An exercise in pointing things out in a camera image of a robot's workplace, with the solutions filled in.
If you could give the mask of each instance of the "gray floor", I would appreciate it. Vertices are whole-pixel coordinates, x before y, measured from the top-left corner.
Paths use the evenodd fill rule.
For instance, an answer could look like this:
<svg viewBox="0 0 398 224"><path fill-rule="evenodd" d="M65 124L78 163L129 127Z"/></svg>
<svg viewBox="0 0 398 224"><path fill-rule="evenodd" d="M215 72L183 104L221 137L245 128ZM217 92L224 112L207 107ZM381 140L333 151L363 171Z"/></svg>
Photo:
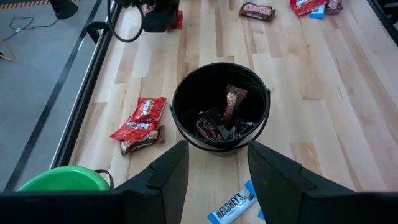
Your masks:
<svg viewBox="0 0 398 224"><path fill-rule="evenodd" d="M23 30L7 41L16 61L0 60L0 190L24 150L94 4L95 0L78 2L79 10L73 17L52 27ZM95 20L104 20L104 4ZM33 16L32 26L56 19L49 5L2 10L0 39L13 33L9 22L15 16ZM49 168L94 48L93 41L85 37L19 185Z"/></svg>

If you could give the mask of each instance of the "red object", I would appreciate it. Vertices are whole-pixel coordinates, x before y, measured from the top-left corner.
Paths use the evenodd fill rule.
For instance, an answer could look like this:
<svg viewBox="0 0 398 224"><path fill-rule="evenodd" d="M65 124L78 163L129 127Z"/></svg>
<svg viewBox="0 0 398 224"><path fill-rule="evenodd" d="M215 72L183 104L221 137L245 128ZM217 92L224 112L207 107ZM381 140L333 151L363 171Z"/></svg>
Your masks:
<svg viewBox="0 0 398 224"><path fill-rule="evenodd" d="M178 10L177 25L175 27L176 29L182 29L182 20L183 20L182 10ZM171 30L173 30L173 28L171 26L167 26L166 32L170 32Z"/></svg>
<svg viewBox="0 0 398 224"><path fill-rule="evenodd" d="M166 98L138 98L138 107L128 122L158 121L162 116Z"/></svg>
<svg viewBox="0 0 398 224"><path fill-rule="evenodd" d="M153 122L126 122L118 130L116 130L111 138L119 141L132 141L136 142L141 140L157 126L155 121Z"/></svg>
<svg viewBox="0 0 398 224"><path fill-rule="evenodd" d="M177 21L182 22L184 16L182 15L182 10L178 10Z"/></svg>
<svg viewBox="0 0 398 224"><path fill-rule="evenodd" d="M293 11L299 16L316 9L318 6L326 4L328 0L290 0Z"/></svg>

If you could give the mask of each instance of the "wooden floor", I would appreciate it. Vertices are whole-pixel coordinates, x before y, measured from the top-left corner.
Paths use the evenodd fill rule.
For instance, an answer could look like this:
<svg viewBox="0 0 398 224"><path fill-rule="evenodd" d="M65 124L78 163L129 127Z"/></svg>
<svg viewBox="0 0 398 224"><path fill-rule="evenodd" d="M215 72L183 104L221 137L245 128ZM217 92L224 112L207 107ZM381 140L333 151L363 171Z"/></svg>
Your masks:
<svg viewBox="0 0 398 224"><path fill-rule="evenodd" d="M165 144L123 158L109 138L134 111L138 96L171 102L181 79L211 62L253 69L271 90L271 112L259 142L357 191L398 190L398 47L366 1L343 1L323 20L298 18L289 1L265 23L238 16L243 0L181 0L183 29L112 40L71 164L109 169L116 185L139 173L181 139L169 110ZM117 30L133 36L135 9ZM182 223L206 216L250 179L246 150L217 157L190 148ZM235 223L263 223L254 205Z"/></svg>

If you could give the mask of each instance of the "bucket rim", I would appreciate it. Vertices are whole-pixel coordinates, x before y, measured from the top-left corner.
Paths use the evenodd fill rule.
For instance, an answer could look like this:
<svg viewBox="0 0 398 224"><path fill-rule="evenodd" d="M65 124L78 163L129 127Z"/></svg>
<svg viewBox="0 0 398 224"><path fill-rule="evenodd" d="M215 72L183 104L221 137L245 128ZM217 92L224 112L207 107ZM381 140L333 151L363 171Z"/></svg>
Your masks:
<svg viewBox="0 0 398 224"><path fill-rule="evenodd" d="M238 137L238 138L235 138L235 139L228 139L228 140L220 140L220 141L217 141L217 140L207 140L207 139L199 138L198 136L192 134L191 132L187 131L187 129L185 129L185 128L183 127L183 125L181 124L181 122L178 120L177 114L176 114L176 112L175 112L175 108L174 108L174 105L175 105L175 96L176 96L176 94L177 94L177 90L181 87L181 84L183 83L183 81L184 81L185 79L187 79L191 74L197 72L198 70L201 70L201 69L206 68L206 67L214 66L214 65L232 65L232 66L234 66L234 67L242 68L243 70L246 70L247 72L249 72L249 73L251 73L252 75L254 75L254 76L260 81L260 86L262 86L262 89L264 90L263 94L265 94L265 95L263 95L263 98L264 98L265 101L266 101L266 107L265 107L265 111L266 111L266 112L261 116L260 121L255 125L255 127L252 128L252 130L250 130L248 133L246 133L246 134L244 134L244 135L242 135L242 136L240 136L240 137ZM251 69L249 69L249 68L247 68L247 67L245 67L245 66L243 66L243 65L236 64L236 63L231 63L231 62L215 62L215 63L209 63L209 64L206 64L206 65L203 65L203 66L201 66L201 67L198 67L198 68L194 69L193 71L191 71L186 77L184 77L184 78L180 81L180 83L177 85L177 87L176 87L176 89L175 89L175 91L174 91L174 94L173 94L173 101L172 101L172 105L170 106L170 110L172 111L173 120L174 120L174 122L175 122L175 124L176 124L176 126L177 126L177 129L179 129L180 131L181 131L181 130L184 131L184 133L186 133L186 134L189 135L191 138L193 138L193 139L195 139L195 140L197 140L197 141L201 141L202 143L205 143L205 144L223 144L223 143L231 143L231 141L238 141L238 139L241 139L241 141L242 141L243 139L245 139L246 137L248 137L250 134L252 134L258 127L260 127L260 125L262 124L262 122L267 122L268 116L269 116L269 111L270 111L270 91L269 91L269 89L267 89L267 87L266 87L266 85L264 84L264 82L262 81L262 79L261 79L254 71L252 71Z"/></svg>

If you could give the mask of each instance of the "candy pile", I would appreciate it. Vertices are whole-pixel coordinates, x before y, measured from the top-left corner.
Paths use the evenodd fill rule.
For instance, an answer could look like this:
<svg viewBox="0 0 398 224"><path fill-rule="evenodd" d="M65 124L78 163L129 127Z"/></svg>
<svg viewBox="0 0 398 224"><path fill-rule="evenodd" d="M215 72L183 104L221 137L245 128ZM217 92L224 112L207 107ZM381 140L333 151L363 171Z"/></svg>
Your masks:
<svg viewBox="0 0 398 224"><path fill-rule="evenodd" d="M343 10L341 0L290 0L290 5L299 16L312 12L310 17L317 19Z"/></svg>
<svg viewBox="0 0 398 224"><path fill-rule="evenodd" d="M123 156L156 143L164 142L164 126L157 127L166 98L138 98L138 106L111 138L121 141Z"/></svg>
<svg viewBox="0 0 398 224"><path fill-rule="evenodd" d="M211 108L198 115L197 136L207 140L226 140L241 137L255 127L256 123L236 119L239 107L248 91L228 85L226 87L226 107Z"/></svg>

